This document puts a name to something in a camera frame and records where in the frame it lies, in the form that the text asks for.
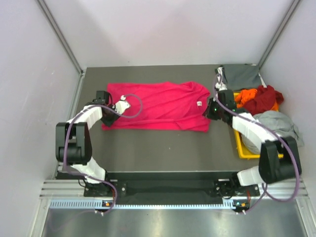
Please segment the pink t shirt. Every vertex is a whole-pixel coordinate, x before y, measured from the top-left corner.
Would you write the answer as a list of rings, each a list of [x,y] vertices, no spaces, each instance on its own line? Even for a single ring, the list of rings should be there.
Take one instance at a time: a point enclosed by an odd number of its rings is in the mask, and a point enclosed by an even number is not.
[[[195,81],[109,83],[107,91],[115,101],[125,95],[131,107],[111,127],[102,125],[103,130],[209,130],[210,120],[203,112],[210,92]]]

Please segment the light grey t shirt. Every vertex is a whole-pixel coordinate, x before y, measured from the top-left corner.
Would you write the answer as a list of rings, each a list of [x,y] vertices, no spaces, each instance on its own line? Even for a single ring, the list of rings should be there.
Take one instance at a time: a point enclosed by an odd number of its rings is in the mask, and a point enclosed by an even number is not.
[[[280,137],[291,136],[296,140],[298,147],[304,146],[303,136],[298,126],[287,115],[278,111],[265,111],[253,117]]]

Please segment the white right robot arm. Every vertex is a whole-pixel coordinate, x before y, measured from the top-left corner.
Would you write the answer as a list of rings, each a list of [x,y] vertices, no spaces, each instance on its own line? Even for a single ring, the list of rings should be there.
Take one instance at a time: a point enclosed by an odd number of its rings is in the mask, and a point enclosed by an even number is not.
[[[244,135],[258,148],[260,155],[257,166],[241,170],[231,177],[231,191],[240,196],[249,186],[274,184],[294,178],[294,193],[297,193],[302,168],[295,138],[278,135],[258,122],[250,112],[238,108],[231,90],[224,89],[215,93],[214,97],[207,100],[203,116],[210,120],[220,120]]]

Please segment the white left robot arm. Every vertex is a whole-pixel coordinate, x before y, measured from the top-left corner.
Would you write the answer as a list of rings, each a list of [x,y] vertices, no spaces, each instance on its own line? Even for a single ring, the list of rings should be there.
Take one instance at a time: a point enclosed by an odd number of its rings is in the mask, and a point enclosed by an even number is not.
[[[124,95],[114,102],[111,93],[97,91],[73,119],[56,125],[56,159],[70,174],[82,176],[84,188],[92,192],[89,197],[116,193],[107,171],[93,158],[89,131],[98,121],[112,126],[130,107]]]

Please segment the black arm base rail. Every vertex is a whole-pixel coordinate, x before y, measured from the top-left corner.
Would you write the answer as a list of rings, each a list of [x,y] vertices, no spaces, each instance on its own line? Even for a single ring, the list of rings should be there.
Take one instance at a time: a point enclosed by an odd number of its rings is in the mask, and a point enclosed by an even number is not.
[[[232,171],[109,172],[117,204],[212,204],[259,197],[258,185],[236,188]]]

